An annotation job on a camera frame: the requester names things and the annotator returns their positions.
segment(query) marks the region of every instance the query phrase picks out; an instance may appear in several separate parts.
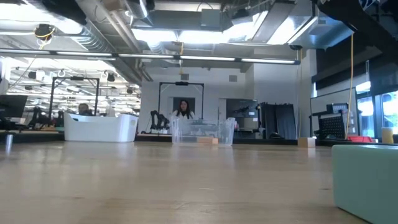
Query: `window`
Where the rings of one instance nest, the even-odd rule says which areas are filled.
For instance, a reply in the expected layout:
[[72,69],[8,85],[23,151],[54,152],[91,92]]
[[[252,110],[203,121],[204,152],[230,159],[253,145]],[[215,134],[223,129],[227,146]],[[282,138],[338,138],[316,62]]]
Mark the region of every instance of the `window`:
[[372,97],[359,99],[357,102],[360,110],[359,122],[361,125],[361,134],[374,138],[374,110]]
[[382,126],[398,134],[398,91],[382,95]]

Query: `computer screen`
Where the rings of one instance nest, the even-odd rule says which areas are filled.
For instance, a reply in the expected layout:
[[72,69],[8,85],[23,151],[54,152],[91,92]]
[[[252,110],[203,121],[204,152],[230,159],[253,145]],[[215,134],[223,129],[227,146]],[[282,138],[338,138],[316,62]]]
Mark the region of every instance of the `computer screen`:
[[21,118],[24,113],[27,96],[0,95],[0,115],[5,118]]

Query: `light blue box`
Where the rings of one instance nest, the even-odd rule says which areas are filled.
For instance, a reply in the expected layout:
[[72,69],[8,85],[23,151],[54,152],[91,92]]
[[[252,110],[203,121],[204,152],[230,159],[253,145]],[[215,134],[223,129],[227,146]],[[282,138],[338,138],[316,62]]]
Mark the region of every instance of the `light blue box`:
[[332,148],[335,205],[375,224],[398,223],[398,147]]

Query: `clear plastic bin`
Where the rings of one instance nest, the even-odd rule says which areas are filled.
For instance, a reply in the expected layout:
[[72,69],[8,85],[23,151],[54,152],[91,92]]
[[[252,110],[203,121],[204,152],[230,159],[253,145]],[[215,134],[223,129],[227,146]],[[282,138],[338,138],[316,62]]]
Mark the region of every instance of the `clear plastic bin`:
[[171,129],[173,144],[205,143],[232,145],[235,118],[225,122],[207,120],[180,119],[172,117]]

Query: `hanging cable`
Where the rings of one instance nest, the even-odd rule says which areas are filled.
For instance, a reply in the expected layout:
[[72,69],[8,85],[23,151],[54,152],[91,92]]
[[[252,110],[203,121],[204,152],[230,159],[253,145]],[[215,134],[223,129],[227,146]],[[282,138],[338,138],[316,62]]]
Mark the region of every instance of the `hanging cable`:
[[351,81],[349,84],[348,114],[347,114],[347,127],[346,127],[345,139],[347,139],[348,130],[349,130],[349,121],[351,114],[351,97],[353,94],[353,80],[354,80],[354,34],[351,35]]
[[[50,35],[47,35],[47,36],[45,37],[44,44],[42,44],[42,45],[39,47],[39,50],[42,50],[42,49],[44,48],[44,46],[46,46],[45,43],[47,42],[47,39],[48,39],[49,36],[50,36]],[[3,94],[5,94],[5,93],[7,93],[10,89],[14,88],[14,87],[25,77],[26,73],[29,71],[30,67],[33,65],[33,62],[36,60],[36,57],[37,57],[37,55],[35,55],[35,56],[33,57],[32,61],[31,61],[30,64],[29,64],[29,66],[26,68],[26,70],[24,71],[24,73],[17,79],[17,81],[15,81],[11,86],[9,86],[7,90],[4,90],[0,95],[3,95]]]

